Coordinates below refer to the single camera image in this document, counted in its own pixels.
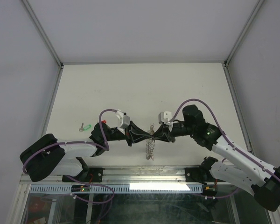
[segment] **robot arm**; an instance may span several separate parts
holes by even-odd
[[[264,208],[276,211],[280,205],[280,166],[275,168],[243,150],[219,127],[206,123],[202,112],[195,105],[182,110],[184,121],[170,123],[171,118],[159,115],[161,127],[153,139],[174,142],[175,137],[189,135],[198,145],[229,160],[234,166],[227,166],[215,158],[208,157],[200,168],[219,180],[229,182],[254,196]]]
[[[119,110],[114,112],[118,117],[117,127],[97,123],[89,138],[76,141],[61,140],[53,134],[46,134],[26,149],[20,155],[20,160],[31,180],[38,182],[49,175],[70,175],[82,180],[88,172],[82,157],[99,156],[108,150],[102,130],[107,141],[126,140],[128,146],[152,137],[138,128],[125,113]]]
[[[275,211],[280,205],[280,166],[275,168],[241,149],[224,134],[219,124],[217,127],[206,123],[202,112],[195,105],[183,108],[184,121],[173,120],[170,112],[162,112],[159,115],[161,126],[153,135],[138,128],[125,113],[116,110],[106,111],[116,112],[119,118],[117,127],[110,128],[99,122],[88,139],[74,142],[58,140],[54,135],[46,134],[26,149],[20,155],[20,159],[31,180],[37,182],[50,174],[70,175],[83,180],[88,167],[82,157],[101,155],[108,150],[108,141],[126,140],[127,144],[132,146],[150,138],[175,142],[176,137],[188,135],[198,145],[234,164],[226,166],[217,159],[208,157],[200,165],[201,169],[216,179],[247,191],[268,210]]]

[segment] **white backboard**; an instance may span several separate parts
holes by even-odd
[[[245,147],[225,74],[220,63],[174,64],[97,64],[65,65],[47,133],[58,139],[77,140],[91,135],[104,109],[120,109],[141,129],[151,124],[159,127],[158,114],[175,113],[186,99],[205,101],[214,111],[225,132]],[[200,103],[198,108],[209,123],[210,113]],[[177,117],[183,120],[180,113]],[[115,127],[112,112],[103,116],[107,125]],[[79,132],[81,124],[92,128]],[[205,156],[220,156],[197,145],[190,137],[178,137],[175,143],[157,141],[154,161],[146,160],[146,142],[129,147],[125,141],[110,142],[110,151],[85,158],[89,165],[153,166],[199,165]]]

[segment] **metal edge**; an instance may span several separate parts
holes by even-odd
[[[41,133],[40,137],[44,136],[46,131],[47,131],[50,116],[51,116],[51,113],[52,113],[52,110],[53,110],[53,105],[54,105],[55,98],[56,98],[56,95],[57,95],[57,90],[58,90],[59,83],[60,83],[60,80],[61,80],[63,68],[64,68],[64,66],[62,66],[61,68],[58,69],[58,75],[56,76],[56,79],[55,79],[55,86],[54,86],[54,89],[52,91],[52,97],[50,99],[49,106],[47,108],[47,112],[46,112],[46,115],[45,115],[45,118],[44,118],[44,121],[43,121],[42,133]]]
[[[20,184],[17,189],[16,197],[7,217],[6,224],[21,223],[29,195],[30,184]]]
[[[258,15],[259,10],[261,9],[261,7],[264,5],[264,2],[266,0],[258,0],[258,2],[256,3],[254,9],[252,10],[246,24],[244,25],[244,28],[241,30],[235,44],[232,47],[231,52],[229,53],[227,59],[226,59],[226,66],[228,67],[230,61],[232,60],[232,58],[234,57],[234,55],[236,54],[239,46],[241,45],[242,41],[244,40],[244,38],[246,37],[246,35],[249,32],[249,28],[252,24],[252,22],[254,21],[254,19],[256,18],[256,16]]]
[[[272,224],[280,224],[280,207],[275,211],[268,211]]]
[[[88,64],[171,64],[171,63],[224,63],[224,60],[211,61],[143,61],[143,62],[64,62],[64,65],[88,65]]]
[[[56,53],[51,41],[49,40],[46,32],[44,31],[41,23],[39,22],[33,8],[31,7],[28,0],[21,0],[21,3],[23,7],[25,8],[26,12],[28,13],[32,23],[34,24],[38,34],[40,35],[41,39],[43,40],[44,44],[46,45],[47,49],[49,50],[50,54],[56,61],[59,67],[62,67],[62,62],[60,61],[60,58],[58,54]]]
[[[231,195],[229,197],[229,200],[230,200],[231,209],[232,209],[235,224],[240,224],[240,220],[239,220],[239,216],[238,216],[238,209],[237,209],[237,205],[236,205],[235,200],[234,200],[234,195]]]
[[[253,147],[252,147],[250,137],[249,137],[249,134],[248,134],[248,131],[247,131],[247,127],[246,127],[246,124],[245,124],[245,119],[243,117],[242,109],[241,109],[241,106],[240,106],[240,103],[239,103],[238,94],[237,94],[234,82],[233,82],[233,80],[231,78],[231,75],[229,73],[229,70],[225,66],[225,64],[222,64],[222,67],[223,67],[225,77],[226,77],[226,81],[227,81],[227,84],[228,84],[228,87],[229,87],[229,90],[230,90],[231,98],[232,98],[232,101],[233,101],[233,104],[234,104],[234,107],[235,107],[235,110],[236,110],[236,113],[237,113],[237,116],[238,116],[239,125],[241,127],[241,130],[242,130],[242,133],[243,133],[243,136],[244,136],[244,140],[245,140],[247,150],[249,152],[252,152],[255,155],[255,152],[253,151]]]

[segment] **white wall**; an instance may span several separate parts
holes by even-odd
[[[0,224],[21,177],[19,155],[39,137],[56,75],[21,2],[0,1]]]
[[[230,72],[251,136],[263,160],[280,165],[280,0],[266,1]]]

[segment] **metal frame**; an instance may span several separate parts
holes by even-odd
[[[244,25],[244,28],[242,29],[242,31],[240,32],[237,41],[235,42],[234,46],[232,47],[232,50],[230,52],[230,54],[228,55],[227,59],[226,59],[226,66],[228,67],[230,61],[232,60],[232,58],[234,57],[234,55],[236,54],[239,46],[241,45],[242,41],[244,40],[244,38],[246,37],[246,35],[248,34],[251,24],[254,21],[255,17],[258,15],[259,10],[261,9],[261,7],[263,6],[264,2],[266,0],[258,0],[258,2],[256,3],[254,9],[252,10],[246,24]]]
[[[58,68],[58,74],[56,76],[54,89],[53,89],[52,94],[51,94],[52,97],[50,99],[50,102],[49,102],[49,105],[48,105],[48,108],[47,108],[47,112],[46,112],[46,115],[45,115],[44,120],[43,120],[42,133],[41,133],[40,137],[42,137],[46,134],[46,131],[47,131],[47,128],[48,128],[50,116],[51,116],[53,105],[54,105],[55,98],[56,98],[56,95],[57,95],[58,86],[59,86],[59,83],[60,83],[60,80],[61,80],[61,75],[62,75],[62,72],[63,72],[63,67],[64,66],[62,65],[62,67]]]
[[[62,62],[60,61],[60,58],[58,54],[56,53],[51,41],[49,40],[46,32],[44,31],[41,23],[39,22],[33,8],[31,7],[30,3],[28,0],[21,0],[26,12],[28,13],[32,23],[34,24],[39,36],[43,40],[44,44],[46,45],[47,49],[49,50],[50,54],[54,58],[55,62],[58,64],[58,66],[61,68],[62,67]]]
[[[28,194],[30,191],[30,184],[20,184],[14,199],[13,205],[11,207],[7,224],[19,224],[21,223],[22,216],[25,211],[26,202],[28,199]]]

